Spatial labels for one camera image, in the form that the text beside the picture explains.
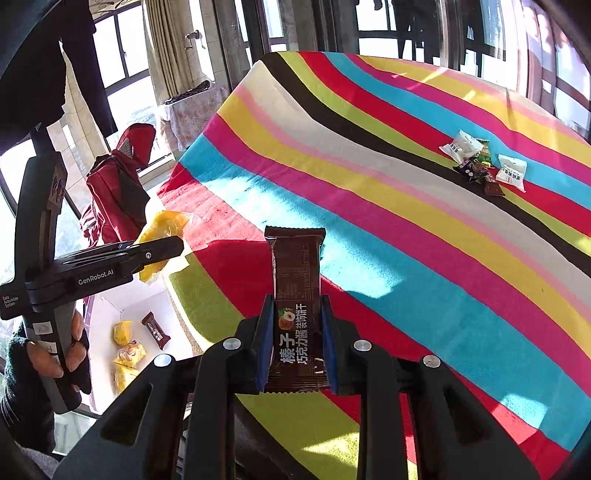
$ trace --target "label sticker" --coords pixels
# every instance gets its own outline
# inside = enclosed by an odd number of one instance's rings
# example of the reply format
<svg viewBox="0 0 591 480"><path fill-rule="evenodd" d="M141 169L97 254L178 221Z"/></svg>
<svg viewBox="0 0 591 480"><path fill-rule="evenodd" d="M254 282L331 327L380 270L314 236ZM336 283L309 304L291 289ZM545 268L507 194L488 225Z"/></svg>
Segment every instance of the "label sticker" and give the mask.
<svg viewBox="0 0 591 480"><path fill-rule="evenodd" d="M37 342L37 344L41 345L49 353L57 354L57 345L55 342L43 342L43 341L39 340Z"/></svg>
<svg viewBox="0 0 591 480"><path fill-rule="evenodd" d="M36 335L48 335L49 333L53 333L51 322L33 323L33 330Z"/></svg>

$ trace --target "black stripe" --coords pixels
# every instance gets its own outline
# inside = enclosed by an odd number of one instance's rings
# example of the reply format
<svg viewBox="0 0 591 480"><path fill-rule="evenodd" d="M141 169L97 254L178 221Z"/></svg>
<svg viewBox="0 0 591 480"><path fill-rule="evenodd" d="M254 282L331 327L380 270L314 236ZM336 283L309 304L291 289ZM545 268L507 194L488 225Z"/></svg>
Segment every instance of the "black stripe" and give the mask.
<svg viewBox="0 0 591 480"><path fill-rule="evenodd" d="M487 202L492 203L497 208L508 213L527 228L535 232L538 236L542 237L558 250L566 260L581 269L588 277L591 277L591 258L588 255L572 246L545 226L540 220L522 210L515 203L510 202L504 197L491 197L485 195L480 184L468 183L461 175L458 175L452 169L395 147L373 133L361 128L359 125L340 116L318 100L306 88L304 83L285 60L283 60L279 53L267 54L262 58L262 61L283 88L285 88L308 115L318 123L359 145L363 145L366 148L370 148L371 150L383 153L390 157L398 158L406 163L414 165L415 167L446 179L447 181L472 192L474 195L478 195Z"/></svg>

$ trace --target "blue stripe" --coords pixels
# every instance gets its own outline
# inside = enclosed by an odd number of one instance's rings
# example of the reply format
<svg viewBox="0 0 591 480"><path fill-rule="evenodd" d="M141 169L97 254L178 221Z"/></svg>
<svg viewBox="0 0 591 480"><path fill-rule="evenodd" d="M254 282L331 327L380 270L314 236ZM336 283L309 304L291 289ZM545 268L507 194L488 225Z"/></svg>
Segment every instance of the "blue stripe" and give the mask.
<svg viewBox="0 0 591 480"><path fill-rule="evenodd" d="M422 263L271 181L228 161L204 135L181 163L260 230L324 226L330 281L443 358L548 438L571 450L591 399L488 307Z"/></svg>
<svg viewBox="0 0 591 480"><path fill-rule="evenodd" d="M520 158L527 162L525 178L552 192L556 192L573 202L582 205L591 210L591 187L580 180L577 180L564 172L555 170L548 165L537 162L531 158L511 150L501 139L489 132L486 128L477 125L467 118L458 115L438 103L425 100L421 96L415 95L404 89L388 85L377 78L364 72L346 55L339 53L325 53L330 62L343 75L355 82L362 89L379 97L380 99L394 105L396 108L418 118L425 123L436 128L440 132L455 137L460 130L477 138L486 138L490 140L489 149L493 162L497 167L500 166L498 155L507 155L509 157Z"/></svg>

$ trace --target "black sleeve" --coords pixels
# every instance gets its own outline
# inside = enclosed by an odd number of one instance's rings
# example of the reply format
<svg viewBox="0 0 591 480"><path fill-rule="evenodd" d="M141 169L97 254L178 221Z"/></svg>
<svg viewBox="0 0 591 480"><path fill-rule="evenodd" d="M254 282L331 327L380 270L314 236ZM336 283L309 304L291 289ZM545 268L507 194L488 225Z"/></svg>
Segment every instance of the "black sleeve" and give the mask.
<svg viewBox="0 0 591 480"><path fill-rule="evenodd" d="M50 454L56 446L53 409L27 355L27 342L21 323L8 344L0 414L19 445Z"/></svg>
<svg viewBox="0 0 591 480"><path fill-rule="evenodd" d="M105 85L100 75L93 33L96 31L87 0L65 0L61 43L74 70L80 93L100 132L108 137L117 131Z"/></svg>

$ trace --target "hazelnut chocolate biscuit package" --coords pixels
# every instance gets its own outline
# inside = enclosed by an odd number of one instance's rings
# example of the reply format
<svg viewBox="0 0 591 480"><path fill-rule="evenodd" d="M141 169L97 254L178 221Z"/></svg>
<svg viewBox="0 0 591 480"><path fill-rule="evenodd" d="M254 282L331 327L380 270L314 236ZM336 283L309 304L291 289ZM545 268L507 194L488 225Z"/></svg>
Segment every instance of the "hazelnut chocolate biscuit package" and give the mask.
<svg viewBox="0 0 591 480"><path fill-rule="evenodd" d="M320 246L324 228L267 226L277 311L268 392L326 388L320 320Z"/></svg>

